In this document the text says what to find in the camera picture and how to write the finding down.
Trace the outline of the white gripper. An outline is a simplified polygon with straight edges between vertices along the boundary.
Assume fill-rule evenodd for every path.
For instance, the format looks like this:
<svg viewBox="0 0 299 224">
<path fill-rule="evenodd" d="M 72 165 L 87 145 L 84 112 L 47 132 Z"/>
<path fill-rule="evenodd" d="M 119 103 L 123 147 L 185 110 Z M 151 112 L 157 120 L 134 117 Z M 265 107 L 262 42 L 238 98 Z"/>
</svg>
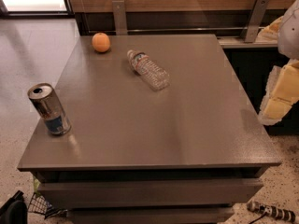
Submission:
<svg viewBox="0 0 299 224">
<path fill-rule="evenodd" d="M 290 58 L 283 67 L 273 66 L 260 105 L 259 121 L 271 126 L 282 121 L 299 101 L 299 0 L 293 2 L 283 17 L 264 27 L 258 37 L 278 40 L 278 51 Z"/>
</svg>

